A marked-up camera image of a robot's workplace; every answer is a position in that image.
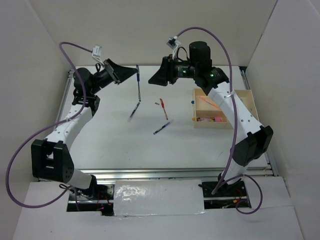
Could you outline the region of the pink capped marker bottle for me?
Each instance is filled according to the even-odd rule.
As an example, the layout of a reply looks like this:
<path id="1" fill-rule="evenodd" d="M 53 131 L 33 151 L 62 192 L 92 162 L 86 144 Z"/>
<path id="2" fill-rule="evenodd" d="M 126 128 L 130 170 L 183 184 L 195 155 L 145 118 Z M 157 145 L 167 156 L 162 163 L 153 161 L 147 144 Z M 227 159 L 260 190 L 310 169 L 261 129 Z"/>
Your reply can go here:
<path id="1" fill-rule="evenodd" d="M 222 123 L 223 119 L 219 116 L 215 116 L 215 117 L 197 117 L 196 118 L 197 122 L 218 122 L 218 123 Z"/>

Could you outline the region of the orange highlighter pen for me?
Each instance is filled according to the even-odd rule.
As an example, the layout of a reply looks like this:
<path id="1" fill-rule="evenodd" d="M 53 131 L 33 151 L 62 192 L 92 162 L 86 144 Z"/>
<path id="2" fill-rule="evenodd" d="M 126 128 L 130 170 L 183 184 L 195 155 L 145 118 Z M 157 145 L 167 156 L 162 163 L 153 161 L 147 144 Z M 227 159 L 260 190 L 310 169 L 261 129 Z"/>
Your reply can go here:
<path id="1" fill-rule="evenodd" d="M 210 102 L 209 100 L 207 100 L 207 99 L 204 98 L 203 96 L 199 96 L 199 98 L 200 98 L 202 101 L 206 102 L 207 104 L 210 104 L 211 106 L 213 106 L 213 107 L 215 107 L 216 109 L 220 110 L 220 107 L 219 107 L 217 104 L 215 104 L 215 103 L 213 103 L 213 102 Z"/>

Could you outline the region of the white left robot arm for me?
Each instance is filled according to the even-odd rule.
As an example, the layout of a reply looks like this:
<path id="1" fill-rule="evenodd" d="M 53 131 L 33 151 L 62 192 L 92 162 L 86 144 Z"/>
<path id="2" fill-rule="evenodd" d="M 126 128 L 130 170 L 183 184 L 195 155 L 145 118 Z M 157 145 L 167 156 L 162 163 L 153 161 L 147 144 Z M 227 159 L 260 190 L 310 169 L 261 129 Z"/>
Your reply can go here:
<path id="1" fill-rule="evenodd" d="M 76 69 L 73 101 L 68 114 L 49 135 L 31 144 L 32 175 L 35 178 L 72 186 L 88 200 L 99 193 L 97 179 L 75 168 L 70 154 L 72 144 L 98 111 L 100 98 L 97 93 L 111 83 L 119 85 L 139 73 L 137 67 L 124 67 L 110 59 L 96 63 L 95 68 L 95 73 L 85 67 Z"/>

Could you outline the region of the blue capped gel pen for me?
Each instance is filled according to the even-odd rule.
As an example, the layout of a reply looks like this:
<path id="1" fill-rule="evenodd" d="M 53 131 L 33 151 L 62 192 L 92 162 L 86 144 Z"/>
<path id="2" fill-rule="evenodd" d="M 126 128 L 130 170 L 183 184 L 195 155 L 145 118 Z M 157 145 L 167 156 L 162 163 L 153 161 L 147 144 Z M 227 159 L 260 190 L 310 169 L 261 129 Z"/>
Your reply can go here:
<path id="1" fill-rule="evenodd" d="M 137 89 L 138 89 L 138 101 L 139 103 L 142 101 L 141 98 L 141 88 L 140 88 L 140 68 L 139 65 L 136 65 L 137 73 L 136 73 L 136 80 L 137 80 Z"/>

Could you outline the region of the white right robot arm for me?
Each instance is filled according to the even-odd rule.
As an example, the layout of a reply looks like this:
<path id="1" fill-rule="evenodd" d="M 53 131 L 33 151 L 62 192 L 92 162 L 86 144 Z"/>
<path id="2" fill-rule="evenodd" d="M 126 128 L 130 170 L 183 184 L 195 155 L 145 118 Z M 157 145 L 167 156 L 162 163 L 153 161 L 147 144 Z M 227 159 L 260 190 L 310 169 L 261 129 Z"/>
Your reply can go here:
<path id="1" fill-rule="evenodd" d="M 204 94 L 219 106 L 234 129 L 230 156 L 218 182 L 220 194 L 230 196 L 248 165 L 267 151 L 273 129 L 269 125 L 263 126 L 247 109 L 232 89 L 232 76 L 212 65 L 211 49 L 206 42 L 190 43 L 187 60 L 179 60 L 173 54 L 164 56 L 159 70 L 148 83 L 166 87 L 180 78 L 193 79 Z"/>

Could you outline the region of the black gel pen clear cap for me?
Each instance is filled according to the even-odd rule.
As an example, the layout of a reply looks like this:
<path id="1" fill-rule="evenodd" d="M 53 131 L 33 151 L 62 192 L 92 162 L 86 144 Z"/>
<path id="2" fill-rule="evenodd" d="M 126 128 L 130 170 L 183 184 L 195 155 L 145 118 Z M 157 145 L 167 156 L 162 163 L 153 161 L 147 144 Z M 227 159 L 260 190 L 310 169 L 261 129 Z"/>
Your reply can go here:
<path id="1" fill-rule="evenodd" d="M 134 107 L 132 113 L 130 114 L 130 116 L 128 118 L 128 122 L 130 122 L 132 120 L 132 118 L 133 118 L 134 114 L 136 113 L 136 111 L 137 111 L 138 107 L 140 106 L 140 104 L 141 104 L 141 102 L 138 102 L 136 104 L 136 106 Z"/>

